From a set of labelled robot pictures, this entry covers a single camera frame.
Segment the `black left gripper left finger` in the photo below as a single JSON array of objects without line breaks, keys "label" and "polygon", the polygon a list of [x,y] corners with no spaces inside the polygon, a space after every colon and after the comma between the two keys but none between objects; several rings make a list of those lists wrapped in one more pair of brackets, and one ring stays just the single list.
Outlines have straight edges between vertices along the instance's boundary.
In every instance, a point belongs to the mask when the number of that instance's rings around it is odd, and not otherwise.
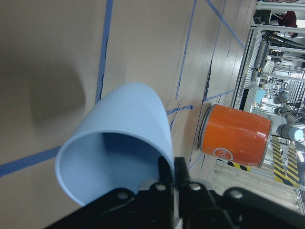
[{"label": "black left gripper left finger", "polygon": [[173,177],[163,156],[158,179],[141,183],[134,194],[116,188],[52,223],[50,229],[172,229]]}]

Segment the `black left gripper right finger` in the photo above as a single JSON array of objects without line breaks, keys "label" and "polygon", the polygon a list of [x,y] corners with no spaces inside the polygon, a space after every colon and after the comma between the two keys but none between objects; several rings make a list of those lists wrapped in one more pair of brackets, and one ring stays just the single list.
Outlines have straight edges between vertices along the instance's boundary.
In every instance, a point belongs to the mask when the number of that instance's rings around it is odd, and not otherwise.
[{"label": "black left gripper right finger", "polygon": [[191,179],[185,159],[174,159],[178,212],[184,229],[303,229],[305,217],[241,187],[222,195]]}]

